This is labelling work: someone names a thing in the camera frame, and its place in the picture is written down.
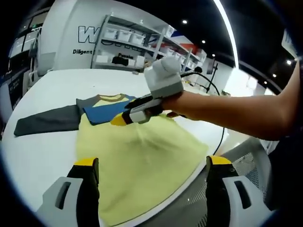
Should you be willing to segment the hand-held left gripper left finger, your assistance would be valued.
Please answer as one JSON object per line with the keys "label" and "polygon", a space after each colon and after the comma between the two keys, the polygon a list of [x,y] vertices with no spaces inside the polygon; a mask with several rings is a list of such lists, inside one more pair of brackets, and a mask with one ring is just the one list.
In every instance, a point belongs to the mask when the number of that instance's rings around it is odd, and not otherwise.
{"label": "hand-held left gripper left finger", "polygon": [[46,227],[100,226],[98,165],[97,157],[79,160],[44,192],[36,215]]}

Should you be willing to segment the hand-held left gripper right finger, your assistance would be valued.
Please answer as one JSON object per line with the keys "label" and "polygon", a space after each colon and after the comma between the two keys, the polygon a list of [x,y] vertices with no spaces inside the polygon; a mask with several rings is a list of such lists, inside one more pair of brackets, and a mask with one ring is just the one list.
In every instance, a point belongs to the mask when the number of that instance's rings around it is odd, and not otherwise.
{"label": "hand-held left gripper right finger", "polygon": [[230,160],[208,156],[206,170],[208,227],[260,227],[273,215],[261,190],[239,176]]}

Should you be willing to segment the person's right hand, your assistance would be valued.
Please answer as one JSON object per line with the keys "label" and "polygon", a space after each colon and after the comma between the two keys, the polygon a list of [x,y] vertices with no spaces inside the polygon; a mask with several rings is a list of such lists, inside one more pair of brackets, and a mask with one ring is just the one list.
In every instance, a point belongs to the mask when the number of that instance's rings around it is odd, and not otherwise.
{"label": "person's right hand", "polygon": [[190,119],[190,115],[187,111],[187,108],[190,103],[190,98],[192,98],[192,96],[193,93],[183,91],[181,93],[163,99],[161,103],[162,109],[170,110],[170,112],[167,113],[166,116],[169,118],[182,116],[184,118]]}

